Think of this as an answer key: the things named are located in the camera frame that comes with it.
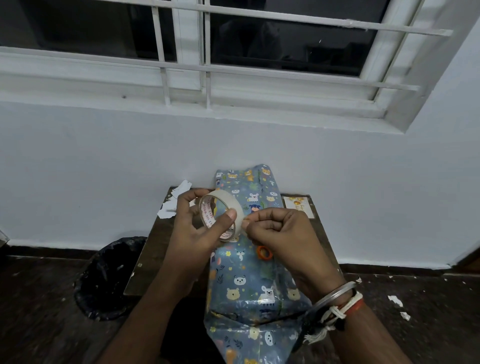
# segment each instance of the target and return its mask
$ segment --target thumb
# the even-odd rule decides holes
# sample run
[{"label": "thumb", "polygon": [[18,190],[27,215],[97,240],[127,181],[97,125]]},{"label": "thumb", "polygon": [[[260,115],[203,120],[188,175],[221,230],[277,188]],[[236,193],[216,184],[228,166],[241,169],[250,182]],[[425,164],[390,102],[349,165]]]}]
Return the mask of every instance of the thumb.
[{"label": "thumb", "polygon": [[232,226],[233,222],[237,218],[237,212],[234,208],[229,208],[223,215],[216,219],[215,224],[212,225],[204,233],[204,240],[208,245],[214,246],[220,236],[226,232],[230,226]]},{"label": "thumb", "polygon": [[242,229],[245,230],[250,240],[258,241],[261,245],[271,248],[275,244],[279,232],[271,229],[265,229],[258,222],[244,220]]}]

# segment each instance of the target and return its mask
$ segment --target left hand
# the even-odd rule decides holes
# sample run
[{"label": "left hand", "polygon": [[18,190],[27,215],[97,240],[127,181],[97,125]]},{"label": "left hand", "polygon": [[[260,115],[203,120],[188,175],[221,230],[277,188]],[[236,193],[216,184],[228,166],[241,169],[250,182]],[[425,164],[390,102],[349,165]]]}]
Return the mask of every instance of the left hand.
[{"label": "left hand", "polygon": [[168,291],[163,293],[171,295],[171,299],[180,300],[190,293],[210,254],[220,246],[220,236],[229,229],[237,217],[237,212],[229,209],[216,218],[216,223],[211,228],[193,227],[192,218],[199,213],[199,209],[198,205],[190,207],[189,202],[207,193],[209,190],[197,188],[178,197],[172,236],[156,278]]}]

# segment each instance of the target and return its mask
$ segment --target black garbage bag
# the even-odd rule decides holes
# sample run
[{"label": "black garbage bag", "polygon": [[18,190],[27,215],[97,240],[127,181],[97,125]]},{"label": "black garbage bag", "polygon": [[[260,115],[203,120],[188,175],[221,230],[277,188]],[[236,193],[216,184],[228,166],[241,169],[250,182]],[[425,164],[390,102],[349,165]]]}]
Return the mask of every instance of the black garbage bag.
[{"label": "black garbage bag", "polygon": [[128,314],[139,297],[124,296],[147,238],[121,238],[98,251],[75,282],[73,297],[90,319],[114,320]]}]

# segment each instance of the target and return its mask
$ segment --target window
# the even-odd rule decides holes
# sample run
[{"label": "window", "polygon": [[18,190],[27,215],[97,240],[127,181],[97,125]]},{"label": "window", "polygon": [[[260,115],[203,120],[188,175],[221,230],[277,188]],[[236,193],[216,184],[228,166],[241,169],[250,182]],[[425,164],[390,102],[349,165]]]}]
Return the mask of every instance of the window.
[{"label": "window", "polygon": [[161,88],[175,113],[405,130],[389,118],[410,100],[413,120],[479,13],[466,0],[8,0],[0,74]]}]

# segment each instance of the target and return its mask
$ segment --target floor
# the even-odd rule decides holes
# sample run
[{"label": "floor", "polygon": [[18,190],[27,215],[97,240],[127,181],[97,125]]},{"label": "floor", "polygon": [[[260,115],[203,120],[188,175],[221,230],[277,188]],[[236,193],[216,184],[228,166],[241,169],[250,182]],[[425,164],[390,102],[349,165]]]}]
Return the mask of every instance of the floor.
[{"label": "floor", "polygon": [[[0,358],[3,363],[92,363],[123,320],[86,318],[72,298],[84,259],[0,256]],[[414,363],[480,363],[480,277],[346,274]],[[387,296],[396,295],[398,307]],[[175,363],[222,363],[203,327],[204,302],[182,302],[162,356]],[[407,312],[411,319],[402,318]],[[197,340],[178,345],[177,320]],[[304,347],[289,363],[338,363],[331,343]]]}]

